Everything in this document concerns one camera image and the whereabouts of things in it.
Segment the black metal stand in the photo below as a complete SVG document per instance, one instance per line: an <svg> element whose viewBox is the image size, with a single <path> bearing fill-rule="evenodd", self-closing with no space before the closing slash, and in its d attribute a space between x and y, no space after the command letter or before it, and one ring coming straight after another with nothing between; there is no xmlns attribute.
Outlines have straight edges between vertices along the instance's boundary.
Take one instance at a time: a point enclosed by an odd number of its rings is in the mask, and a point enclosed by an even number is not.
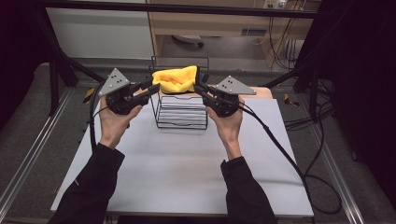
<svg viewBox="0 0 396 224"><path fill-rule="evenodd" d="M43 7L31 7L31 13L35 18L35 22L40 32L45 37L46 43L49 46L49 82L50 82L50 111L52 116L60 107L59 94L59 78L64 81L67 87L75 87L78 84L78 78L75 75L74 69L93 80L102 82L105 79L95 74L82 64L67 56L56 38L56 34L50 23L50 18L47 10Z"/></svg>
<svg viewBox="0 0 396 224"><path fill-rule="evenodd" d="M306 57L303 58L295 68L293 68L287 74L278 77L266 84L263 84L264 88L272 89L276 85L281 84L292 77L297 77L297 81L294 83L293 89L296 93L301 93L306 89L310 90L308 115L313 121L317 121L319 70L320 67L323 65L323 60L326 55L326 48L317 46L310 53L308 53Z"/></svg>

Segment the person's left hand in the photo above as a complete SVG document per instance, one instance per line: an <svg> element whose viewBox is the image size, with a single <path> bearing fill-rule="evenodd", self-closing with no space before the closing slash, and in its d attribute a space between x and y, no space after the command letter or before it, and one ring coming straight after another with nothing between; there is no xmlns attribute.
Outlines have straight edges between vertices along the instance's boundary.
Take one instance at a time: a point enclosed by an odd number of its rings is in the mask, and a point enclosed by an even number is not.
<svg viewBox="0 0 396 224"><path fill-rule="evenodd" d="M142 105L137 105L127 115L117 115L107 107L106 98L102 97L100 99L99 112L101 124L101 137L99 143L114 150L119 144L130 121L139 114L142 108Z"/></svg>

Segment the yellow cloth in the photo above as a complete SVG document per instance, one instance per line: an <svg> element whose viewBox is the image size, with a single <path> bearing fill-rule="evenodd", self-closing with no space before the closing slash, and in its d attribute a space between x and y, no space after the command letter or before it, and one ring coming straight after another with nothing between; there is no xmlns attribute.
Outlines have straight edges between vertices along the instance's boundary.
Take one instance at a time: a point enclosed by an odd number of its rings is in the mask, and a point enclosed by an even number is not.
<svg viewBox="0 0 396 224"><path fill-rule="evenodd" d="M159 84L162 93L193 91L197 73L198 67L196 65L160 70L152 74L152 84Z"/></svg>

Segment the white table cover sheet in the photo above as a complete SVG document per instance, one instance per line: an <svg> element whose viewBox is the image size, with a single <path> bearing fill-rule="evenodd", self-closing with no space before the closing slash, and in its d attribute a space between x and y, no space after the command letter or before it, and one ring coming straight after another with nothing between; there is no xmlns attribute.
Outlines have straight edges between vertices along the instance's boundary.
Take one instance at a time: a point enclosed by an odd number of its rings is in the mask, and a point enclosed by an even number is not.
<svg viewBox="0 0 396 224"><path fill-rule="evenodd" d="M243 118L239 135L251 173L277 217L313 214L274 99L247 98L254 115ZM119 215L223 216L226 186L219 168L226 152L216 126L205 130L160 129L151 105L133 119L118 145L125 159L107 211Z"/></svg>

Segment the yellow black tape strip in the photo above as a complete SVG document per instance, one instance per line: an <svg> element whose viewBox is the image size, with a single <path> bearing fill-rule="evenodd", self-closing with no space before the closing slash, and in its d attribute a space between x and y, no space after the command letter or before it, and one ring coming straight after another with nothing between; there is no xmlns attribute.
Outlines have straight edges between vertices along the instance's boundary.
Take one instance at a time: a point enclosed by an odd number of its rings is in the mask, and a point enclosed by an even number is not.
<svg viewBox="0 0 396 224"><path fill-rule="evenodd" d="M83 104L88 104L90 102L94 91L95 91L95 88L88 89L88 91L86 92L85 97L83 99Z"/></svg>
<svg viewBox="0 0 396 224"><path fill-rule="evenodd" d="M292 101L287 93L284 93L284 103L286 105L300 106L298 102Z"/></svg>

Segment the white cabinet panel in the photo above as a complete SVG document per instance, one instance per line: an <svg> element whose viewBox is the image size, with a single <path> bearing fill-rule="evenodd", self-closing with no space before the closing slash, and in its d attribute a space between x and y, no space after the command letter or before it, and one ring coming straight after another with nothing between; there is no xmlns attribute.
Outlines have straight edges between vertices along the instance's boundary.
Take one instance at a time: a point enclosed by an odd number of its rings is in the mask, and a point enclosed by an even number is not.
<svg viewBox="0 0 396 224"><path fill-rule="evenodd" d="M48 8L62 50L74 58L148 59L153 55L144 12Z"/></svg>

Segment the person's right hand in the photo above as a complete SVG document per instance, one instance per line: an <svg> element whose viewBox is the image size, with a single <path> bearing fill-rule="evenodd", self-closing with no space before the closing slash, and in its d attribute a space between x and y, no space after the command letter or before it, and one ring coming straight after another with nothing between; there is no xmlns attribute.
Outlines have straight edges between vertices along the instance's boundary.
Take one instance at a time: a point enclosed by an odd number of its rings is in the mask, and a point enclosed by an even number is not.
<svg viewBox="0 0 396 224"><path fill-rule="evenodd" d="M230 117L220 118L211 107L207 106L205 110L216 124L217 132L225 147L228 160L231 161L241 157L239 133L243 120L243 111L238 109Z"/></svg>

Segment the light wooden desk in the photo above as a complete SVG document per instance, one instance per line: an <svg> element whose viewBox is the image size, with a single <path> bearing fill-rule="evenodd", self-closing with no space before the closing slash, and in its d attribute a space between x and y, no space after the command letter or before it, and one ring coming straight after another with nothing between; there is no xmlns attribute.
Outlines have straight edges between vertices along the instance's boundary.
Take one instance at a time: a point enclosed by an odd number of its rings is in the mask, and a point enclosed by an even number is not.
<svg viewBox="0 0 396 224"><path fill-rule="evenodd" d="M263 1L146 0L148 4L267 9L262 7ZM286 6L279 10L316 11L320 4L321 0L288 0ZM281 65L288 41L304 40L313 22L311 19L161 12L150 12L148 17L154 51L158 54L162 52L166 35L243 36L262 49L270 68Z"/></svg>

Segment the wooden table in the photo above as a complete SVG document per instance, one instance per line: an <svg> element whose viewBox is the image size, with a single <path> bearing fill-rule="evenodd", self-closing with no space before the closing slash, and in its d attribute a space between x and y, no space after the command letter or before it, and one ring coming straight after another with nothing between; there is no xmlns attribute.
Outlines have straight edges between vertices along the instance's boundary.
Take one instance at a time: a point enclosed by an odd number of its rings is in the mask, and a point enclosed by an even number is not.
<svg viewBox="0 0 396 224"><path fill-rule="evenodd" d="M270 99L272 97L272 93L268 88L262 88L262 87L250 87L252 89L254 89L257 94L256 95L243 95L243 96L258 96L259 98L265 98L265 99ZM165 94L184 94L184 93L189 93L189 92L194 92L193 91L187 91L187 92L183 92L183 93L165 93Z"/></svg>

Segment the black wire rack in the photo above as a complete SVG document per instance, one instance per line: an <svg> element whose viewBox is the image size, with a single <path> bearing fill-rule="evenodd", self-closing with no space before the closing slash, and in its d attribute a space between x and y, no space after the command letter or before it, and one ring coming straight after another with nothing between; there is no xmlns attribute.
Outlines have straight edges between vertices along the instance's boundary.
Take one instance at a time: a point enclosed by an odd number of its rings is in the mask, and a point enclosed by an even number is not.
<svg viewBox="0 0 396 224"><path fill-rule="evenodd" d="M152 56L150 73L164 69L183 68L197 65L207 74L209 59L206 57L165 57ZM205 130L208 117L202 98L193 93L162 93L159 91L150 97L150 104L158 128Z"/></svg>

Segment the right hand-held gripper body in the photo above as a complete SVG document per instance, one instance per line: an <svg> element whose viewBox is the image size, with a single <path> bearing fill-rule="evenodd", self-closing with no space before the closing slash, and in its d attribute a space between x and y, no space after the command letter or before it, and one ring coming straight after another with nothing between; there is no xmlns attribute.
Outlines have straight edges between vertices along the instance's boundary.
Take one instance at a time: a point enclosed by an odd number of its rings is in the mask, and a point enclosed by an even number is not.
<svg viewBox="0 0 396 224"><path fill-rule="evenodd" d="M256 95L257 92L234 77L228 76L219 84L214 85L219 91L217 95L212 95L216 102L211 107L220 118L230 117L239 108L239 95Z"/></svg>

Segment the aluminium floor rail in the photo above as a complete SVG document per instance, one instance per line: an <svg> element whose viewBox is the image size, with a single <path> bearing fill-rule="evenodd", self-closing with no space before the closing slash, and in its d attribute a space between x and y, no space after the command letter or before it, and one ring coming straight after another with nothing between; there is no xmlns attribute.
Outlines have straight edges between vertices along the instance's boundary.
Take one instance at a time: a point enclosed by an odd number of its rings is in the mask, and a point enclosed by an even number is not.
<svg viewBox="0 0 396 224"><path fill-rule="evenodd" d="M40 112L43 94L29 93L0 132L0 223L46 144L74 88L65 88L52 112Z"/></svg>
<svg viewBox="0 0 396 224"><path fill-rule="evenodd" d="M324 164L328 170L333 186L340 195L343 209L346 213L349 223L364 224L364 218L361 214L361 211L352 196L352 193L342 175L341 170L332 156L330 148L326 142L323 142L323 144L320 143L320 141L324 140L324 132L320 129L318 124L313 125L312 132L315 135L320 148L322 149L321 157L324 160Z"/></svg>

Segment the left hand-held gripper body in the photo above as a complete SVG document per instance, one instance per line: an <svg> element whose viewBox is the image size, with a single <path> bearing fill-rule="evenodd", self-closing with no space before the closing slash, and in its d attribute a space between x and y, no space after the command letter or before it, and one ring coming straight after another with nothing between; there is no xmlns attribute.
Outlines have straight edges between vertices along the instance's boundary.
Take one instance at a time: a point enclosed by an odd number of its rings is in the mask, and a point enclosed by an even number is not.
<svg viewBox="0 0 396 224"><path fill-rule="evenodd" d="M132 84L118 68L114 68L99 90L98 96L106 97L108 108L115 114L128 115L137 105L148 103L147 93L134 94L140 88L140 82Z"/></svg>

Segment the white power strip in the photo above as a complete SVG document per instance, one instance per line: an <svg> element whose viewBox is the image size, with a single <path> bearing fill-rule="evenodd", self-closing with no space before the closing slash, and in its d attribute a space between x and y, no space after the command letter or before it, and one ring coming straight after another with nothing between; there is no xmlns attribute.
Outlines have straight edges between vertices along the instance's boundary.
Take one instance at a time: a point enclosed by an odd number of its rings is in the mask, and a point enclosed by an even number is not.
<svg viewBox="0 0 396 224"><path fill-rule="evenodd" d="M288 0L264 0L262 7L267 9L283 9L287 3Z"/></svg>

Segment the white chair base with caster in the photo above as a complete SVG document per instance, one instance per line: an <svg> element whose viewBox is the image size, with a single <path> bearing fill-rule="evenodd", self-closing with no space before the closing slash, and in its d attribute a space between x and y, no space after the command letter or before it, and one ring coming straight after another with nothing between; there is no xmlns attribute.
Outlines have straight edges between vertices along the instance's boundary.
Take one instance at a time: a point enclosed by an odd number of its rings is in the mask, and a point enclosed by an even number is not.
<svg viewBox="0 0 396 224"><path fill-rule="evenodd" d="M185 43L196 44L199 48L205 45L198 35L173 35L173 38Z"/></svg>

